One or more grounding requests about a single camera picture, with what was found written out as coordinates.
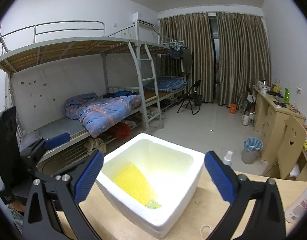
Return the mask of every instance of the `upper bunk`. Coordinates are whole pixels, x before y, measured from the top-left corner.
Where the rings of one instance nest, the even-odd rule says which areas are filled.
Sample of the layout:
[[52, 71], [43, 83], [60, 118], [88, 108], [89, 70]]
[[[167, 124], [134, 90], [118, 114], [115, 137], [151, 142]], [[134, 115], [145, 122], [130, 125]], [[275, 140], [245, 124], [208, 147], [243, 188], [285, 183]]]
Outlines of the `upper bunk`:
[[[92, 22], [103, 25], [103, 28], [68, 28], [68, 29], [56, 29], [45, 32], [36, 32], [37, 26], [50, 25], [63, 22]], [[33, 43], [12, 51], [7, 49], [4, 43], [4, 37], [22, 31], [25, 29], [33, 29]], [[6, 73], [16, 73], [33, 66], [37, 66], [43, 63], [56, 61], [64, 58], [79, 57], [86, 55], [98, 55], [98, 54], [110, 54], [110, 53], [130, 53], [128, 43], [130, 42], [133, 49], [136, 49], [137, 43], [141, 44], [141, 53], [146, 53], [145, 44], [147, 44], [151, 54], [165, 54], [170, 46], [158, 39], [157, 43], [141, 41], [137, 39], [126, 39], [115, 37], [117, 33], [128, 32], [131, 28], [136, 28], [135, 25], [131, 25], [119, 32], [113, 33], [109, 36], [105, 36], [105, 25], [103, 22], [98, 21], [58, 21], [42, 23], [38, 25], [32, 25], [13, 32], [1, 35], [0, 34], [0, 68]], [[62, 38], [41, 41], [36, 43], [36, 36], [45, 33], [70, 31], [70, 30], [97, 30], [103, 31], [103, 36], [97, 37], [73, 37]]]

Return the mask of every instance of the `styrofoam box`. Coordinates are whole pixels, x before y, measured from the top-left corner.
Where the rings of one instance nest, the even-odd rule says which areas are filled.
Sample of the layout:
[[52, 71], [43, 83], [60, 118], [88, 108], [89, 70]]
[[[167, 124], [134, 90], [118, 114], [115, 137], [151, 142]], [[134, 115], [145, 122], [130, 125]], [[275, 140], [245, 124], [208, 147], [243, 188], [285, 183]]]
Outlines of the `styrofoam box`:
[[[141, 133], [105, 156], [96, 183], [121, 214], [161, 239], [191, 200], [203, 162], [203, 153]], [[153, 186], [160, 208], [145, 207], [111, 181], [129, 163], [135, 164]]]

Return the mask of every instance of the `red plastic bag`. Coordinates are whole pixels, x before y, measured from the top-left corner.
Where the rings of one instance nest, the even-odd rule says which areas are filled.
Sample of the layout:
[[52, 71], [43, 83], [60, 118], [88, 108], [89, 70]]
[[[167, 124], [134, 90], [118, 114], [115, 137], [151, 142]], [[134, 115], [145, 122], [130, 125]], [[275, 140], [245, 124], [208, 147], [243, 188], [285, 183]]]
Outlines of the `red plastic bag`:
[[108, 132], [117, 139], [124, 139], [130, 135], [130, 127], [126, 123], [119, 122], [108, 129]]
[[229, 113], [230, 113], [230, 114], [235, 114], [235, 113], [236, 113], [236, 109], [237, 109], [236, 104], [231, 103], [231, 104], [230, 104]]

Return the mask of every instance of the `white kettle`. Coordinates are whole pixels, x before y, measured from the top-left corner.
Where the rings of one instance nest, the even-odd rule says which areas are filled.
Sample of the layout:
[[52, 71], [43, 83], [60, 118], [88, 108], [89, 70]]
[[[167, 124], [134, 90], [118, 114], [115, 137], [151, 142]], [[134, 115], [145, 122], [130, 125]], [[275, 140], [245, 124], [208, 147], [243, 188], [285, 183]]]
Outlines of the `white kettle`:
[[242, 124], [243, 124], [244, 126], [248, 126], [248, 124], [249, 124], [249, 115], [244, 114], [244, 115], [242, 116]]

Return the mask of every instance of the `white string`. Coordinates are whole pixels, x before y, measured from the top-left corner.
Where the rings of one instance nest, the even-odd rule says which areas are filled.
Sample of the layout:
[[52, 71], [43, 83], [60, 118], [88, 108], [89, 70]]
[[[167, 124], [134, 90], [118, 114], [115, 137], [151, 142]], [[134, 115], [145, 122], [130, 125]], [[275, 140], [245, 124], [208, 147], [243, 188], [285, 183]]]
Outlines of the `white string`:
[[209, 228], [210, 229], [210, 231], [209, 231], [209, 235], [211, 234], [211, 232], [212, 232], [212, 228], [211, 228], [211, 226], [210, 225], [204, 225], [204, 226], [202, 226], [201, 228], [200, 228], [200, 238], [201, 238], [201, 240], [205, 240], [205, 239], [203, 239], [202, 238], [202, 230], [204, 229], [204, 228]]

